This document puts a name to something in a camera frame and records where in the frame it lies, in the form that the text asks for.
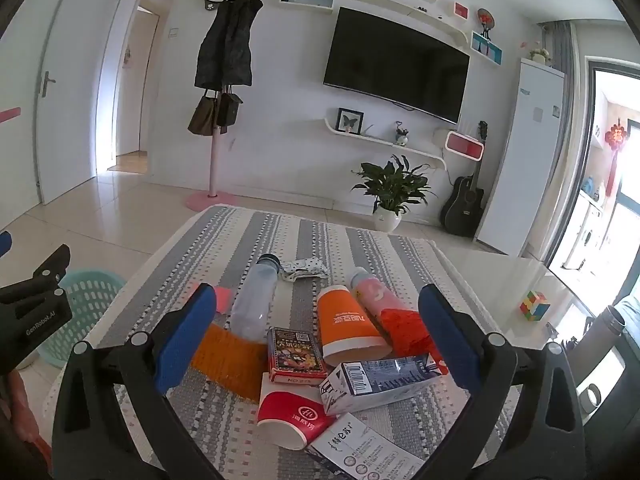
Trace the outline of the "person's left hand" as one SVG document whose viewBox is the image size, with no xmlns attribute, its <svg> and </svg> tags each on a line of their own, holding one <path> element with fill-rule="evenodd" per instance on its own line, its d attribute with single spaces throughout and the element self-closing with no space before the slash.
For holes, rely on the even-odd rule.
<svg viewBox="0 0 640 480">
<path fill-rule="evenodd" d="M 1 401 L 1 409 L 9 417 L 17 437 L 28 444 L 38 458 L 51 467 L 51 448 L 42 437 L 34 413 L 29 407 L 26 388 L 17 370 L 6 375 L 9 400 Z"/>
</svg>

